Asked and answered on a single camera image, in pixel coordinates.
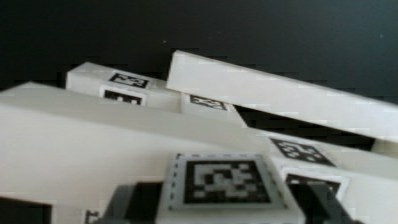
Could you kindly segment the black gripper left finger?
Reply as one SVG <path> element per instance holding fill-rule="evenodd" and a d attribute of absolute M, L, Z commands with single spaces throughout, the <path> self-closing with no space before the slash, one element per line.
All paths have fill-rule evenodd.
<path fill-rule="evenodd" d="M 105 214 L 95 224 L 157 224 L 162 182 L 120 185 Z"/>

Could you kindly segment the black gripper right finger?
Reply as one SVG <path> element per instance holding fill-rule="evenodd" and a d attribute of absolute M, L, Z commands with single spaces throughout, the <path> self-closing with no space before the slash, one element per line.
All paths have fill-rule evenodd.
<path fill-rule="evenodd" d="M 306 224 L 363 224 L 351 217 L 335 192 L 324 183 L 290 184 L 288 187 L 304 212 Z"/>

